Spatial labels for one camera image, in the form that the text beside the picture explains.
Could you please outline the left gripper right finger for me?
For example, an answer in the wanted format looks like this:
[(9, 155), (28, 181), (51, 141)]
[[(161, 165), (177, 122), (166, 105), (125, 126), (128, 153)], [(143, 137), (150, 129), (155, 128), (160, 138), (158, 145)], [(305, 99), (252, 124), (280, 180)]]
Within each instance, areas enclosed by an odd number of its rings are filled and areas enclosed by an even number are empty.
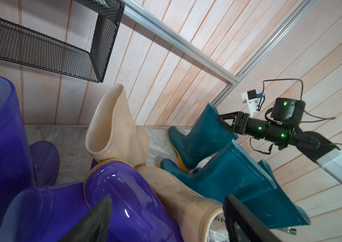
[(231, 242), (280, 241), (280, 239), (233, 194), (226, 195), (223, 211), (226, 229)]

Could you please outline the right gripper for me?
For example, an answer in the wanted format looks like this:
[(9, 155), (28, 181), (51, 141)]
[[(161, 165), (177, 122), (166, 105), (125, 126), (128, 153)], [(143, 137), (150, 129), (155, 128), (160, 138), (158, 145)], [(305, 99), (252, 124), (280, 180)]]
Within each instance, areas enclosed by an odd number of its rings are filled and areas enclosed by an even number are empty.
[(233, 129), (235, 133), (263, 139), (267, 133), (269, 122), (249, 116), (244, 112), (232, 112), (218, 115), (217, 120), (227, 128)]

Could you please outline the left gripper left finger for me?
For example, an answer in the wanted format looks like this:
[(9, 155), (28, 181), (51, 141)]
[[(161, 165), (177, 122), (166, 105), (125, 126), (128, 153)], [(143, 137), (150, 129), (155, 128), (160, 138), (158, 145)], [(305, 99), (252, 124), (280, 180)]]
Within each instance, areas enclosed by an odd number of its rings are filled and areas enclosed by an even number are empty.
[(105, 242), (112, 214), (110, 195), (102, 198), (60, 242)]

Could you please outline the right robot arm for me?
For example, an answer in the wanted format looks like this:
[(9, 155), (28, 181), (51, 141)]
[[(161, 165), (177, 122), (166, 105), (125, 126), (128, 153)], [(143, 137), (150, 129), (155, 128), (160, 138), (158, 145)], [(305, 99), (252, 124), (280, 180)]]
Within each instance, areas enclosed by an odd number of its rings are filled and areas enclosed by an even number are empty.
[(277, 98), (274, 106), (266, 111), (264, 120), (251, 118), (244, 112), (219, 115), (217, 120), (234, 133), (269, 141), (279, 150), (288, 145), (295, 146), (342, 184), (342, 150), (339, 144), (319, 133), (301, 130), (305, 105), (302, 100)]

